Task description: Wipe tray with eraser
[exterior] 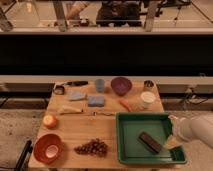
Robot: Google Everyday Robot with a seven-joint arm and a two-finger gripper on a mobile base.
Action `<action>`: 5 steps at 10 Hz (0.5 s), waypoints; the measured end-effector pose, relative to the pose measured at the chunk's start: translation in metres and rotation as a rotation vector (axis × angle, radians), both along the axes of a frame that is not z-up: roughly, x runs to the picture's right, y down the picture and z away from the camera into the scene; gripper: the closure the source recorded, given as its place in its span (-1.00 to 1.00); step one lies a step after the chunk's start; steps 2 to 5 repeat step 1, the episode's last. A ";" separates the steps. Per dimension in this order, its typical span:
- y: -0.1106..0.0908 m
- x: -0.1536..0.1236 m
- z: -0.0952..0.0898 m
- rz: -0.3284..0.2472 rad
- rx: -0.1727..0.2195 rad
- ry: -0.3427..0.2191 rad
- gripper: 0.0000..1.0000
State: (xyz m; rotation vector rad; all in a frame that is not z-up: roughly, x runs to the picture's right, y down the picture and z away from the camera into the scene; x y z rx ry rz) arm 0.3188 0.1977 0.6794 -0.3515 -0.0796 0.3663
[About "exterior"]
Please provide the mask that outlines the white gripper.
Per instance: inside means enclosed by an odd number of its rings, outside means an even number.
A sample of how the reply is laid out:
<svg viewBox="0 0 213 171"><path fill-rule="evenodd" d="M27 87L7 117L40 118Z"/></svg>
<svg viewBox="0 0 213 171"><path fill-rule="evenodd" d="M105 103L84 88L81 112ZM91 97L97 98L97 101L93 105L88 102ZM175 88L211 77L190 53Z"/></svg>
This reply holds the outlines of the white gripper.
<svg viewBox="0 0 213 171"><path fill-rule="evenodd" d="M163 147L165 149L171 150L173 148L179 147L182 145L182 142L179 140L192 140L193 139L193 133L190 127L190 121L185 118L181 117L178 118L174 115L170 115L169 119L172 123L172 133L173 135L170 135Z"/></svg>

